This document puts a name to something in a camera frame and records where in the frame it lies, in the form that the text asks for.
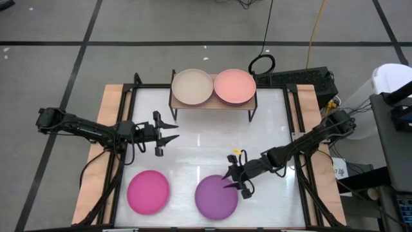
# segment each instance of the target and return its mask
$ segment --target plate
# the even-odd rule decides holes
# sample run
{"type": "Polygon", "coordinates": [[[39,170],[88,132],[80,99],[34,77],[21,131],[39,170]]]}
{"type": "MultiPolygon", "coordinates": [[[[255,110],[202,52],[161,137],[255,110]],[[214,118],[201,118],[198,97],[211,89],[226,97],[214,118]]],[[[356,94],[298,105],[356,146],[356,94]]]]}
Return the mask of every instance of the plate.
{"type": "Polygon", "coordinates": [[[204,178],[196,188],[194,201],[199,212],[212,220],[223,220],[231,216],[238,206],[239,198],[236,188],[224,188],[232,184],[221,175],[204,178]]]}
{"type": "Polygon", "coordinates": [[[222,102],[240,105],[248,102],[256,93],[256,83],[249,73],[229,69],[221,72],[214,80],[214,92],[222,102]]]}
{"type": "Polygon", "coordinates": [[[174,77],[172,92],[180,102],[196,106],[213,94],[213,80],[201,70],[184,70],[174,77]]]}
{"type": "Polygon", "coordinates": [[[169,200],[170,187],[166,177],[158,171],[137,174],[127,187],[127,202],[141,215],[159,212],[169,200]]]}

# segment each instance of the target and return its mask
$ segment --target wooden shelf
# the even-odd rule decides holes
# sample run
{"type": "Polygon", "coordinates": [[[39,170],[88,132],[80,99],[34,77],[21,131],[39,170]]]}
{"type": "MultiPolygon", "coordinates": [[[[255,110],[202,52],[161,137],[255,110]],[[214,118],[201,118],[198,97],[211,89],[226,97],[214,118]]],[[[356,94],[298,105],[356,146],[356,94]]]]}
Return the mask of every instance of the wooden shelf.
{"type": "MultiPolygon", "coordinates": [[[[212,80],[214,81],[215,78],[218,76],[217,74],[209,74],[210,77],[212,77],[212,80]]],[[[173,70],[172,73],[172,82],[174,77],[176,76],[175,70],[173,70]]],[[[204,103],[202,103],[199,106],[191,106],[188,104],[184,104],[180,102],[172,93],[172,88],[170,89],[170,99],[169,99],[169,106],[172,111],[173,118],[176,120],[177,118],[177,109],[204,109],[204,110],[248,110],[249,114],[249,121],[252,120],[256,108],[258,107],[258,100],[257,100],[257,95],[255,95],[249,100],[247,103],[242,104],[241,106],[230,106],[228,104],[225,104],[221,102],[218,97],[216,96],[215,93],[211,95],[211,97],[204,103]]]]}

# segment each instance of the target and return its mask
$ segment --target purple plate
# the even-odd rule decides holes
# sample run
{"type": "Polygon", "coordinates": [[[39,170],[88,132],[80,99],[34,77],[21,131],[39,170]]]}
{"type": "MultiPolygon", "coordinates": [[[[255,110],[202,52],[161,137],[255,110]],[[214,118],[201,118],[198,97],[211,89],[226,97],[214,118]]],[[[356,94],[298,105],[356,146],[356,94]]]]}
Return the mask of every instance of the purple plate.
{"type": "Polygon", "coordinates": [[[228,179],[222,180],[221,175],[211,175],[204,178],[196,188],[194,200],[199,212],[212,220],[223,220],[231,216],[238,206],[236,188],[223,188],[232,184],[228,179]]]}

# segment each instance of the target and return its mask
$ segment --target yellow tag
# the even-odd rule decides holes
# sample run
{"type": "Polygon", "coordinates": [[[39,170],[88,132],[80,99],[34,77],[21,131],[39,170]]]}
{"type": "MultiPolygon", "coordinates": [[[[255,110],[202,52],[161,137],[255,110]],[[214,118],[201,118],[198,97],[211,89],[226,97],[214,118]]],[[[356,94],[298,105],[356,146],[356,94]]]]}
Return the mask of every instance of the yellow tag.
{"type": "Polygon", "coordinates": [[[239,150],[239,149],[236,149],[236,148],[233,148],[233,152],[234,152],[235,154],[238,154],[238,155],[241,155],[241,154],[242,154],[242,151],[239,150]]]}

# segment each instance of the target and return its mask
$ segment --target yellow cable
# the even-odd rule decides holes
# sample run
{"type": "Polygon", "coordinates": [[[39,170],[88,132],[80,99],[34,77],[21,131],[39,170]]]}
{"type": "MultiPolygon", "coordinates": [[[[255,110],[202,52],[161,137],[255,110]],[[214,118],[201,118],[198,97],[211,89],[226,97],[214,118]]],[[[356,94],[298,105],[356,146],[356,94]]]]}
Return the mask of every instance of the yellow cable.
{"type": "Polygon", "coordinates": [[[314,39],[314,35],[315,35],[316,27],[317,27],[317,22],[319,21],[319,18],[322,15],[323,6],[324,6],[325,2],[326,2],[326,0],[322,0],[321,9],[319,10],[319,13],[317,14],[315,26],[314,26],[314,29],[312,30],[312,35],[310,36],[310,42],[309,42],[309,48],[308,48],[308,57],[306,58],[306,68],[308,68],[308,65],[309,65],[310,49],[312,47],[312,40],[314,39]]]}

